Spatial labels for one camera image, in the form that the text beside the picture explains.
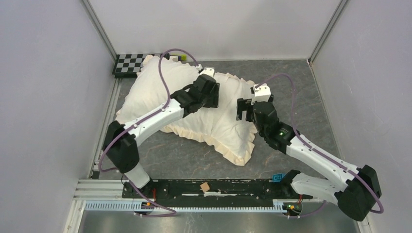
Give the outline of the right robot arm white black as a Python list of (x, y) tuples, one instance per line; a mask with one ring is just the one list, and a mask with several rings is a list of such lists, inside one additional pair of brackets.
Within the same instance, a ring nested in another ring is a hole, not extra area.
[(281, 181), (283, 196), (293, 198), (299, 194), (322, 199), (335, 204), (355, 221), (363, 221), (369, 213), (384, 212), (374, 168), (345, 162), (313, 144), (295, 128), (281, 122), (270, 101), (238, 99), (237, 120), (243, 118), (257, 127), (270, 148), (305, 163), (323, 176), (315, 178), (291, 170)]

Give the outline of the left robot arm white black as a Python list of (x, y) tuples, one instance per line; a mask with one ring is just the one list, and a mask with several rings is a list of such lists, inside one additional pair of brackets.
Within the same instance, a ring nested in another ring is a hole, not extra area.
[(145, 115), (126, 122), (109, 124), (103, 143), (103, 154), (135, 186), (141, 198), (151, 195), (150, 176), (140, 164), (138, 147), (165, 126), (194, 114), (201, 108), (217, 108), (220, 85), (212, 69), (204, 69), (197, 79), (175, 91), (169, 99)]

